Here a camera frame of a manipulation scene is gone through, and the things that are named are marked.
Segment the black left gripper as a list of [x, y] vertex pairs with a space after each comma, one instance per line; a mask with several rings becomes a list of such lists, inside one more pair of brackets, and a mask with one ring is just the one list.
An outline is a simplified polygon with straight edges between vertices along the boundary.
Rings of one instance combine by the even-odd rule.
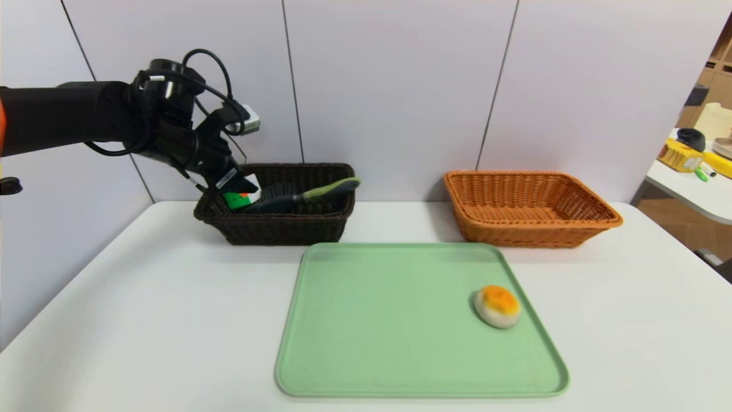
[[259, 191], [256, 183], [241, 177], [240, 165], [234, 159], [228, 142], [219, 133], [198, 135], [192, 172], [203, 178], [208, 191], [234, 191], [246, 195]]

